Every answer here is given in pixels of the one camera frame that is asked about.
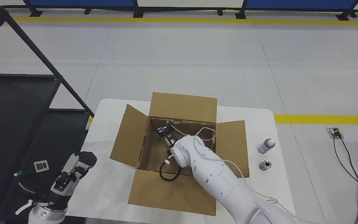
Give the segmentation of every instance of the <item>spray can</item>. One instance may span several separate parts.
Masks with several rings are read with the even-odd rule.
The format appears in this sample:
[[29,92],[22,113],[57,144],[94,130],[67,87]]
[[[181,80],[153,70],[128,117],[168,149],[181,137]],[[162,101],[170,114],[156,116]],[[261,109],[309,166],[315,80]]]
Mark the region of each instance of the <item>spray can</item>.
[[259,151],[259,153],[261,154],[265,154],[266,152],[268,152],[270,149],[272,149],[275,146],[275,141],[272,140],[271,138],[266,139],[263,144],[261,144],[257,150]]

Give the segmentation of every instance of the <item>black cable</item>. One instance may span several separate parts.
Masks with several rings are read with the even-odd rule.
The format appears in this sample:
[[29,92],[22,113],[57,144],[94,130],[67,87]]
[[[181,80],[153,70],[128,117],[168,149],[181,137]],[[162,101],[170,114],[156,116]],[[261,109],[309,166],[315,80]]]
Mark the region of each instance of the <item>black cable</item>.
[[352,164],[351,154],[349,153],[349,151],[348,151],[348,149],[347,149],[347,147],[346,147],[346,144],[345,144],[345,142],[343,141],[342,137],[339,136],[339,138],[340,138],[340,140],[342,141],[343,146],[345,147],[345,149],[346,149],[346,151],[347,151],[348,158],[349,158],[349,163],[350,163],[350,165],[351,165],[351,167],[352,167],[352,170],[353,170],[353,172],[354,172],[354,174],[356,175],[356,178],[357,178],[357,180],[358,180],[358,174],[357,174],[357,172],[356,172],[356,170],[354,169],[353,164]]
[[[343,141],[342,137],[341,137],[340,135],[338,135],[338,136],[339,136],[340,140],[342,141],[343,146],[345,147],[345,149],[346,149],[346,151],[347,151],[347,153],[348,153],[349,163],[350,163],[350,165],[351,165],[351,167],[352,167],[352,169],[353,169],[353,172],[354,172],[354,174],[356,175],[357,180],[358,180],[358,175],[357,175],[356,170],[355,170],[354,167],[353,167],[352,160],[351,160],[351,155],[350,155],[350,153],[349,153],[349,151],[348,151],[348,148],[346,147],[346,144],[345,144],[345,142]],[[357,217],[356,217],[356,221],[355,221],[354,223],[355,223],[355,224],[358,224],[358,214],[357,214]]]
[[179,174],[180,174],[181,167],[179,166],[178,172],[176,173],[176,175],[174,176],[174,178],[168,179],[168,178],[165,178],[165,177],[163,176],[163,174],[162,174],[162,169],[163,169],[164,164],[167,164],[167,163],[166,163],[166,162],[163,162],[163,163],[161,164],[160,168],[159,168],[159,175],[161,176],[161,178],[162,178],[163,180],[166,180],[166,181],[173,181],[173,180],[177,179],[178,176],[179,176]]
[[337,150],[336,150],[336,136],[333,136],[333,147],[335,148],[335,153],[336,153],[336,156],[337,156],[337,159],[338,159],[338,161],[340,162],[340,164],[342,165],[342,167],[343,167],[343,169],[345,169],[345,171],[356,181],[356,182],[358,182],[358,178],[357,179],[355,179],[353,176],[352,176],[352,174],[350,173],[350,172],[348,172],[348,170],[346,169],[346,167],[343,165],[343,163],[341,162],[341,160],[340,160],[340,158],[338,157],[338,154],[337,154]]
[[[351,175],[351,173],[348,172],[348,170],[345,168],[345,166],[343,166],[343,164],[342,164],[340,158],[338,157],[338,154],[337,154],[337,151],[336,151],[336,143],[335,143],[336,134],[337,134],[337,136],[340,138],[340,140],[342,141],[343,146],[345,147],[345,149],[346,149],[346,151],[347,151],[347,153],[348,153],[349,163],[350,163],[351,168],[353,169],[353,172],[354,172],[355,176],[357,177],[357,179],[355,179],[355,178]],[[358,182],[358,175],[357,175],[356,170],[355,170],[354,167],[353,167],[352,160],[351,160],[351,154],[349,153],[348,148],[346,147],[346,144],[345,144],[345,142],[344,142],[343,139],[342,139],[341,133],[340,133],[339,130],[337,130],[337,129],[335,130],[335,133],[333,134],[333,146],[334,146],[334,148],[335,148],[335,153],[336,153],[337,159],[339,160],[339,162],[340,162],[340,164],[342,165],[342,167],[345,169],[345,171],[346,171],[356,182]],[[354,224],[358,224],[358,213],[357,213],[356,221],[354,222]]]

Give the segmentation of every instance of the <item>yellow floor stripe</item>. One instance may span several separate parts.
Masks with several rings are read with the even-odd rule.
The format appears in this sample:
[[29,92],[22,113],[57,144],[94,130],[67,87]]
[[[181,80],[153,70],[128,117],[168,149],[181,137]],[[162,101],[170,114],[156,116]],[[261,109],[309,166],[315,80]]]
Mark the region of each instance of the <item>yellow floor stripe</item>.
[[287,25],[334,25],[357,26],[358,21],[321,20],[236,20],[231,18],[93,18],[93,17],[14,17],[17,22],[184,22],[214,24],[287,24]]
[[355,115],[294,115],[276,114],[276,124],[354,124],[358,125]]

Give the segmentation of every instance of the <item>electrical socket plate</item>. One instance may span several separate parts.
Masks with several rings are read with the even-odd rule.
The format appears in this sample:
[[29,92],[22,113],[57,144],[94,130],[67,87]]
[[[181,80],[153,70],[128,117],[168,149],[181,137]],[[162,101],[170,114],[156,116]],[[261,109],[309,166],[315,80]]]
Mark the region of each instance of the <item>electrical socket plate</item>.
[[[326,127],[326,128],[327,128],[327,131],[328,131],[328,134],[329,134],[330,138],[333,139],[333,135],[334,135],[334,133],[335,133],[333,130],[334,130],[336,127]],[[343,136],[342,130],[340,130],[339,128],[337,128],[337,129],[338,129],[338,131],[341,133],[342,139],[344,139],[345,137]]]

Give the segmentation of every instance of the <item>cardboard box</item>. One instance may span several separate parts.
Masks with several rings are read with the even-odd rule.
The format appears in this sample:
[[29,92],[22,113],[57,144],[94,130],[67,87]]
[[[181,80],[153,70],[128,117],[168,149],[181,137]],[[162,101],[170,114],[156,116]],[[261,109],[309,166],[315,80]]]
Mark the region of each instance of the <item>cardboard box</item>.
[[[182,169],[174,181],[162,180],[159,167],[167,158],[168,146],[156,129],[170,120],[180,131],[195,135],[200,128],[216,130],[207,147],[222,159],[237,164],[249,177],[245,122],[216,123],[217,99],[199,96],[153,93],[149,116],[127,105],[110,158],[136,168],[129,204],[216,215],[216,200],[192,177],[191,168]],[[205,130],[199,135],[210,139]],[[240,174],[228,164],[235,174]],[[163,168],[168,178],[178,170],[175,160]]]

